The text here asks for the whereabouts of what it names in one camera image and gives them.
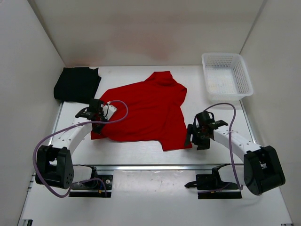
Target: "black cable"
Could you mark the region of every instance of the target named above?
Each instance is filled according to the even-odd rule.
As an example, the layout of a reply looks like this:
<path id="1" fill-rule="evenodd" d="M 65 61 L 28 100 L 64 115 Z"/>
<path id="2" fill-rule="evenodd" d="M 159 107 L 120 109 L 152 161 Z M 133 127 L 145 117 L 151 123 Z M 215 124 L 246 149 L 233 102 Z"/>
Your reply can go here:
<path id="1" fill-rule="evenodd" d="M 197 120 L 197 116 L 194 116 L 194 120 L 193 120 L 193 124 L 192 124 L 192 129 L 193 129 L 193 132 L 195 134 L 197 134 L 197 122 L 196 122 L 196 120 Z"/>
<path id="2" fill-rule="evenodd" d="M 109 113 L 109 104 L 107 104 L 108 109 L 107 109 L 107 113 L 105 114 L 104 118 L 107 117 L 108 113 Z"/>

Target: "white table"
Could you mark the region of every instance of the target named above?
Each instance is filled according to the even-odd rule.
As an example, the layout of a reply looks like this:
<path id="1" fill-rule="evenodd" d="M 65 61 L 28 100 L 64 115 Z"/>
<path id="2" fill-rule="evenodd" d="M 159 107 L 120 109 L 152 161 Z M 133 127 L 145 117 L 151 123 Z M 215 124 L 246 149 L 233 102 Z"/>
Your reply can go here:
<path id="1" fill-rule="evenodd" d="M 107 89 L 143 81 L 154 71 L 167 70 L 188 89 L 181 109 L 185 123 L 192 123 L 195 114 L 212 104 L 206 98 L 201 66 L 100 67 L 102 80 L 95 97 L 99 98 Z M 64 103 L 56 130 L 69 126 L 74 115 L 85 106 Z M 251 141 L 242 108 L 239 103 L 236 106 L 233 129 Z M 215 107 L 212 112 L 217 120 L 227 122 L 233 115 L 233 110 L 227 106 Z M 291 223 L 279 188 L 262 196 L 254 196 L 244 188 L 243 199 L 237 200 L 198 200 L 196 190 L 183 186 L 195 180 L 194 170 L 160 170 L 171 169 L 174 165 L 188 165 L 189 168 L 190 164 L 210 169 L 212 166 L 207 165 L 229 163 L 228 149 L 214 141 L 209 150 L 197 151 L 194 146 L 187 150 L 163 152 L 157 141 L 91 141 L 88 135 L 74 152 L 72 160 L 74 164 L 119 165 L 123 169 L 128 165 L 144 165 L 153 171 L 114 171 L 112 197 L 107 199 L 60 199 L 44 186 L 33 183 L 22 219 L 32 219 L 33 226 L 280 226 Z"/>
<path id="2" fill-rule="evenodd" d="M 100 67 L 99 74 L 102 80 L 95 97 L 100 98 L 108 89 L 143 81 L 154 71 L 171 71 L 173 78 L 188 89 L 185 101 L 181 106 L 186 125 L 193 123 L 197 113 L 213 104 L 206 97 L 202 66 Z M 241 105 L 239 102 L 235 105 L 237 116 L 233 129 L 251 141 Z M 74 115 L 86 106 L 85 104 L 64 102 L 57 129 L 70 126 Z M 211 111 L 216 120 L 221 119 L 228 123 L 233 116 L 233 110 L 229 106 L 217 106 Z M 230 155 L 227 148 L 214 141 L 211 141 L 211 147 L 208 150 L 197 151 L 194 146 L 192 149 L 163 152 L 159 141 L 119 143 L 107 138 L 92 141 L 90 135 L 87 135 L 75 150 L 72 160 L 74 164 L 98 165 L 220 164 L 230 163 Z M 235 158 L 235 161 L 241 163 L 238 158 Z"/>

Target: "shirt sleeve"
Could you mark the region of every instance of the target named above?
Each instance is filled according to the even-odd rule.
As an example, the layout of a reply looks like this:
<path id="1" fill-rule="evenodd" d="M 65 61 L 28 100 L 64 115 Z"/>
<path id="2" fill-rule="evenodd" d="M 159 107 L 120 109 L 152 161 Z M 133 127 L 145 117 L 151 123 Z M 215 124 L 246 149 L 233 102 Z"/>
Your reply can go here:
<path id="1" fill-rule="evenodd" d="M 185 146 L 187 128 L 184 122 L 184 116 L 181 111 L 181 104 L 184 102 L 187 89 L 181 86 L 174 102 L 170 105 L 165 125 L 159 137 L 163 151 L 174 149 L 192 148 L 191 143 Z"/>

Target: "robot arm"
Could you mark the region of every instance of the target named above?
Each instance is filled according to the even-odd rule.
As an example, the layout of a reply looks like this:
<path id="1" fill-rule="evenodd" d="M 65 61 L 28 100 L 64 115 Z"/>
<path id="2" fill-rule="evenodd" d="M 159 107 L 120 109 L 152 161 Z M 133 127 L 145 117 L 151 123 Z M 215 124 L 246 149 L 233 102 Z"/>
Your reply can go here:
<path id="1" fill-rule="evenodd" d="M 198 145 L 198 150 L 209 149 L 211 139 L 229 149 L 230 132 L 232 151 L 244 163 L 235 166 L 241 185 L 245 185 L 253 194 L 260 195 L 285 183 L 280 161 L 273 147 L 262 147 L 248 141 L 237 132 L 230 131 L 228 124 L 215 121 L 212 113 L 204 111 L 196 115 L 194 123 L 188 125 L 186 142 L 190 141 L 192 135 L 192 142 Z M 224 164 L 213 168 L 212 175 L 217 183 L 237 182 L 231 165 Z"/>
<path id="2" fill-rule="evenodd" d="M 37 167 L 48 185 L 63 189 L 72 183 L 95 177 L 96 169 L 90 166 L 73 165 L 71 156 L 84 137 L 91 131 L 100 133 L 105 124 L 85 124 L 88 121 L 108 121 L 117 111 L 113 105 L 92 99 L 88 108 L 77 113 L 72 125 L 51 145 L 42 145 L 37 151 Z M 37 184 L 43 184 L 36 175 Z"/>

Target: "folded black shirt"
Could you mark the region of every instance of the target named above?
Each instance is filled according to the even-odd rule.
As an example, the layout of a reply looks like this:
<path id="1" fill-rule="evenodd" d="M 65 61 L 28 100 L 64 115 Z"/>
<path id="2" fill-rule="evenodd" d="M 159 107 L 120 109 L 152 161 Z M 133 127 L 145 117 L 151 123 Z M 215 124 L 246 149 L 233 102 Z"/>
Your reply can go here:
<path id="1" fill-rule="evenodd" d="M 54 88 L 55 99 L 89 104 L 100 80 L 98 68 L 65 67 Z"/>

